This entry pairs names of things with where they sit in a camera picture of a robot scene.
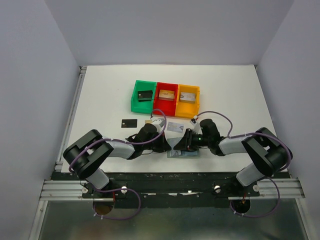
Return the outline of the black credit card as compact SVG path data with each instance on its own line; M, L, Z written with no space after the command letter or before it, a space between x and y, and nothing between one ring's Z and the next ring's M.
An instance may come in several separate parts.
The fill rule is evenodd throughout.
M121 128L137 128L138 120L137 119L122 119Z

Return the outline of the sage green card holder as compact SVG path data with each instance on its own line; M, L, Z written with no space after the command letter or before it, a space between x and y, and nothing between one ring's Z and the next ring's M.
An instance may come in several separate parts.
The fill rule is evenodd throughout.
M173 147L182 139L182 137L175 137L175 138L168 138L167 142L171 146L171 150L174 150ZM172 157L171 156L171 150L167 151L167 158L173 159L173 158L199 158L200 157L200 151L193 151L193 152L188 152L188 151L182 151L182 156L180 157Z

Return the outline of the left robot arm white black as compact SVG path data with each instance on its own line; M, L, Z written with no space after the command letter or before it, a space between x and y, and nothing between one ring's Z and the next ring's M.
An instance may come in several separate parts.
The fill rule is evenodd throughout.
M111 191L110 179L100 168L106 158L132 160L147 150L163 153L171 149L164 131L158 125L146 123L125 140L103 138L98 130L90 130L63 152L63 158L80 180L89 182L93 191L104 198Z

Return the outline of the silver VIP credit card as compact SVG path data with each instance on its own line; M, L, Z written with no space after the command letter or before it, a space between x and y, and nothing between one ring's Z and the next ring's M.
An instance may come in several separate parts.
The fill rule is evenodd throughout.
M184 132L184 125L181 123L176 122L168 122L167 123L167 130L176 133L183 133Z

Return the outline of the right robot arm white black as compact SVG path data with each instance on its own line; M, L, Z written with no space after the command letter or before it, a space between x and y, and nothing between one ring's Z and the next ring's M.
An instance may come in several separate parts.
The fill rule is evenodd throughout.
M202 133L186 129L182 139L173 147L175 151L195 152L207 147L216 156L248 154L252 163L240 170L228 184L230 191L241 196L252 183L271 177L287 168L293 154L268 128L255 132L224 137L211 119L199 123Z

